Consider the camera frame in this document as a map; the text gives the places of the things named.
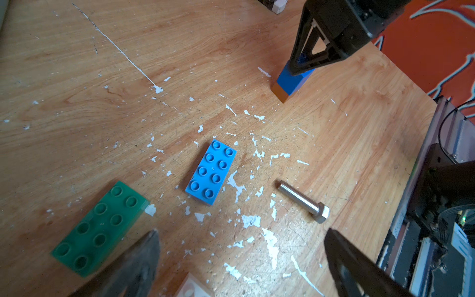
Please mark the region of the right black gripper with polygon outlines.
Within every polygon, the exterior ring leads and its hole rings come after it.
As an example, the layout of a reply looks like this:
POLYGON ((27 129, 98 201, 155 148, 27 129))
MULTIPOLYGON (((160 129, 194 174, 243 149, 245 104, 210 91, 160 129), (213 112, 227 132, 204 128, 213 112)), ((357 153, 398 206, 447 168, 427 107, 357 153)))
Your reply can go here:
POLYGON ((402 14, 408 1, 307 1, 289 59, 291 75, 349 58, 402 14))

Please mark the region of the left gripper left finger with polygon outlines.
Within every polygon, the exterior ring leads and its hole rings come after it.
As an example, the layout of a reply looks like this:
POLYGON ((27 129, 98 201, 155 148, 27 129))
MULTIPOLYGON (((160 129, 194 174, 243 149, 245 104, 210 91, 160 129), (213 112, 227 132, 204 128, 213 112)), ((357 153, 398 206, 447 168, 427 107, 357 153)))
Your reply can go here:
POLYGON ((160 235, 150 230, 72 297, 146 297, 156 279, 160 235))

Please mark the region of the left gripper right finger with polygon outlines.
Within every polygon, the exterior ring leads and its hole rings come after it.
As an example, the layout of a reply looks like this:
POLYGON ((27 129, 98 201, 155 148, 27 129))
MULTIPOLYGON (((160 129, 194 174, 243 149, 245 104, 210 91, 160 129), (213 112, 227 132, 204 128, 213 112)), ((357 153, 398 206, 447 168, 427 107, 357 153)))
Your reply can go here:
POLYGON ((329 270, 340 297, 410 297, 411 293, 379 269, 339 231, 324 238, 329 270))

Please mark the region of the green 2x4 lego brick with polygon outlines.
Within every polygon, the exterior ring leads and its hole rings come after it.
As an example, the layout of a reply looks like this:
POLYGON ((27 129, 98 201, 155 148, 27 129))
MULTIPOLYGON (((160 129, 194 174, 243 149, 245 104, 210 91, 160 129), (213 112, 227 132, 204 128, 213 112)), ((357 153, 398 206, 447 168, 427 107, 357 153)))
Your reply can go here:
POLYGON ((81 277, 93 274, 149 204, 128 185, 117 182, 51 255, 81 277))

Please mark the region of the brown 2x2 lego plate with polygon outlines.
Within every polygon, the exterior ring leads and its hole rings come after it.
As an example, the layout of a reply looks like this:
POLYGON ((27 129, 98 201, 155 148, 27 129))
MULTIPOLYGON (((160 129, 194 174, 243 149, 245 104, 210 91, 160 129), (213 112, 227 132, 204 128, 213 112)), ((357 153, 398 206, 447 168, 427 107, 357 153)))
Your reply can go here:
POLYGON ((282 103, 286 103, 293 96, 295 88, 285 90, 281 85, 276 82, 271 86, 271 91, 279 101, 281 101, 282 103))

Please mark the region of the light blue 2x4 lego brick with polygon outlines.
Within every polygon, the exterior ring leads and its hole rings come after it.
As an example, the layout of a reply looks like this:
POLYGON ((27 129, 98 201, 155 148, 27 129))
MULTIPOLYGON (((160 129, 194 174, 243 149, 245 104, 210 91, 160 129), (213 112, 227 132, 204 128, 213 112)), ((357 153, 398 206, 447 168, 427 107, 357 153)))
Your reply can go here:
POLYGON ((235 149, 213 140, 186 186, 186 192, 203 203, 213 205, 235 157, 235 149))

